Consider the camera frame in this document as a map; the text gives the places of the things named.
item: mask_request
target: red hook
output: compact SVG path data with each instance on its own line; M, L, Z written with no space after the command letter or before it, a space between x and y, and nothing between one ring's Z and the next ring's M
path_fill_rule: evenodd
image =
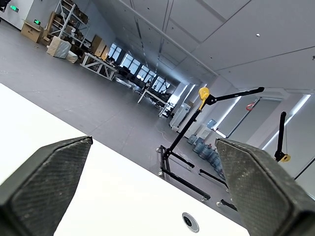
M251 104L248 104L247 107L246 107L246 110L247 111L251 111L253 109L254 104L255 104L254 102L251 103Z

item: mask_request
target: table surface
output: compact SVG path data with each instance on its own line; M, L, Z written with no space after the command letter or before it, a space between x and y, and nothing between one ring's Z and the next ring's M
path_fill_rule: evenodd
M0 109L0 184L40 147L84 135L2 84ZM193 236L183 212L198 222L197 235L248 236L243 227L94 141L55 236Z
M160 99L158 96L154 95L153 93L151 93L150 91L148 91L147 89L144 91L144 94L148 93L149 95L151 95L152 97L156 98L157 100L159 100L161 103L163 103L164 105L168 105L167 102L164 102L162 99Z

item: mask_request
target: floor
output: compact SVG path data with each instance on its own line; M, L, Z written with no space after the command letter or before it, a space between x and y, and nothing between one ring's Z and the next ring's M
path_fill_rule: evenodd
M0 83L158 174L156 148L161 144L169 147L177 134L168 126L169 120L158 117L158 110L149 99L143 99L137 104L140 97L138 93L85 70L78 64L51 57L45 53L44 46L21 36L18 30L4 21L0 24L0 51ZM217 176L210 164L192 152L187 139L181 140L175 151L197 167L188 170L183 163L171 160L172 171L211 195L211 199L204 204L242 224L236 211L216 206L216 202L221 199L230 202L225 186L198 175L200 167ZM169 181L201 200L200 195L180 183L172 179Z

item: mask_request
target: electrical cable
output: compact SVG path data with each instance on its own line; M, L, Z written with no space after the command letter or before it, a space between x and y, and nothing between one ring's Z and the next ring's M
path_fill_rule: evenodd
M164 130L159 130L156 125L155 125L155 128L157 129L157 131L158 131L159 133L162 134L162 137L163 137L164 140L166 140L168 143L172 144L172 142L168 141L168 140L164 137L164 134L166 134L166 131L164 131ZM181 155L181 156L184 156L183 152L179 149L179 147L176 147L176 148L177 148L177 150L178 150L178 152L179 152L178 154Z

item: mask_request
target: green exit sign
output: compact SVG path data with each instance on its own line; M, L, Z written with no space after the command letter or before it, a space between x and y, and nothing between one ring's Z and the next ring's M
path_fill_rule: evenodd
M40 22L39 20L34 20L34 23L37 24L37 25L39 25L39 26L40 26L40 24L41 24L41 22Z
M19 12L19 9L14 5L11 5L10 8L15 12Z

